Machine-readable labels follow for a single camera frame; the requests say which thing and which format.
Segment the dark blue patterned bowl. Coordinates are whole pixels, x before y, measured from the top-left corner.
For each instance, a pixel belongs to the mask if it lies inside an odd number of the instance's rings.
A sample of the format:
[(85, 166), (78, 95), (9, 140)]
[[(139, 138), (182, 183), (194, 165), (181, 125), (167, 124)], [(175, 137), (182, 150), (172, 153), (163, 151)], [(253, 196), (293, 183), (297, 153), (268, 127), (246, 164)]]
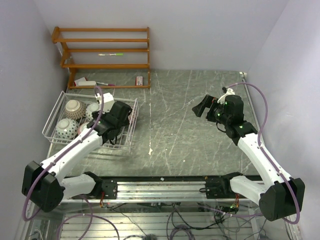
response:
[(132, 112), (129, 116), (129, 120), (130, 120), (130, 122), (134, 122), (136, 120), (136, 118), (137, 118), (137, 109), (133, 108)]

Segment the black and white leaf bowl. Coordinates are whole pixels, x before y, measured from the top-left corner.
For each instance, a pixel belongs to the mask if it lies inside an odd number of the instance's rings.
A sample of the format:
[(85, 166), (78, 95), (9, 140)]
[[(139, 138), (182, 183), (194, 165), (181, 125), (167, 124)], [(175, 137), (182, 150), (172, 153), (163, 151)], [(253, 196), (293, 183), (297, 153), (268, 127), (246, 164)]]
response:
[(80, 135), (82, 133), (82, 131), (87, 128), (88, 124), (89, 124), (89, 122), (84, 122), (83, 124), (81, 124), (77, 130), (77, 134)]

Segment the red circle patterned bowl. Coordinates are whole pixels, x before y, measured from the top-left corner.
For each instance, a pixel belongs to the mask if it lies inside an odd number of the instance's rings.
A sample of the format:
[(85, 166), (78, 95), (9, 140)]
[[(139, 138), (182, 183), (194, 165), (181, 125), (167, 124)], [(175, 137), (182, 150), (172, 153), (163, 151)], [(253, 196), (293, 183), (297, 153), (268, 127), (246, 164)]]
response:
[(93, 112), (100, 111), (100, 105), (98, 103), (91, 103), (87, 106), (85, 116), (88, 122), (93, 120)]

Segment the light blue patterned bowl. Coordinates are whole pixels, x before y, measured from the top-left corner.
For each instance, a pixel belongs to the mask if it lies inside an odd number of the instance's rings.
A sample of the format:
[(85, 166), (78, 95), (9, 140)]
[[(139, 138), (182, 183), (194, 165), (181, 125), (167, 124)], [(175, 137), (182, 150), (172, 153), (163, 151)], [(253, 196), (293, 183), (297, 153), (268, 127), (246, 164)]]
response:
[(56, 135), (60, 139), (72, 140), (78, 134), (79, 123), (71, 118), (63, 118), (56, 125)]

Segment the brown patterned bowl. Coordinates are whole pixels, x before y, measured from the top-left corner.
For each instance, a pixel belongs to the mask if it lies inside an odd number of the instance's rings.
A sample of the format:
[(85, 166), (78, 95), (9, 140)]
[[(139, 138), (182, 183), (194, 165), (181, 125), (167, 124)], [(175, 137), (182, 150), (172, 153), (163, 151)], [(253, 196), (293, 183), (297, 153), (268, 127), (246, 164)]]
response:
[(64, 107), (65, 116), (69, 119), (77, 120), (85, 116), (86, 105), (79, 100), (69, 100)]

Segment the red striped bowl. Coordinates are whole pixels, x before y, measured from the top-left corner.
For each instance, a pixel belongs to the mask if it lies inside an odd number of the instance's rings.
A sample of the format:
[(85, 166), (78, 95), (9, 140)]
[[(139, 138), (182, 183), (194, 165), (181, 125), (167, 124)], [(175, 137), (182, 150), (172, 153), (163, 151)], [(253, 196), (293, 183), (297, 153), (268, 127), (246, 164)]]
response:
[(123, 135), (123, 133), (124, 133), (124, 130), (125, 130), (124, 127), (122, 127), (122, 128), (120, 129), (118, 135), (116, 136), (116, 140), (117, 140), (117, 141), (121, 139), (121, 137), (122, 137), (122, 135)]

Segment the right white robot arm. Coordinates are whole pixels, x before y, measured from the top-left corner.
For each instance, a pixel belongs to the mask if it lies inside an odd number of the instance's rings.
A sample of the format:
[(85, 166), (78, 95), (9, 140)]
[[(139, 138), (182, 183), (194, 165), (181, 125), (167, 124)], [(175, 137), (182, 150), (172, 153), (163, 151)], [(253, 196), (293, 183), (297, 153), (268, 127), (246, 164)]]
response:
[(222, 132), (245, 153), (263, 181), (259, 184), (241, 173), (230, 173), (225, 176), (226, 182), (220, 186), (221, 194), (226, 198), (240, 194), (250, 199), (270, 222), (291, 215), (296, 215), (299, 220), (305, 184), (301, 178), (293, 178), (264, 149), (258, 131), (245, 120), (242, 98), (234, 94), (226, 94), (221, 98), (206, 95), (192, 111), (201, 117), (206, 108), (209, 111), (205, 118), (224, 126)]

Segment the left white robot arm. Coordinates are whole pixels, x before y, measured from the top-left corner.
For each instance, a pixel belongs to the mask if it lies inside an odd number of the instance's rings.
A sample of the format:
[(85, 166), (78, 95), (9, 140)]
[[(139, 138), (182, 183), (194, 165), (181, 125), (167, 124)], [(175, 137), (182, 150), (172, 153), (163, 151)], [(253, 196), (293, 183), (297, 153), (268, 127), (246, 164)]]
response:
[(122, 128), (130, 124), (132, 108), (116, 101), (109, 112), (93, 113), (93, 120), (86, 128), (55, 155), (41, 163), (31, 161), (24, 170), (22, 194), (43, 212), (54, 210), (62, 200), (78, 195), (91, 199), (102, 193), (103, 180), (87, 171), (76, 177), (67, 174), (89, 153), (106, 142), (114, 143)]

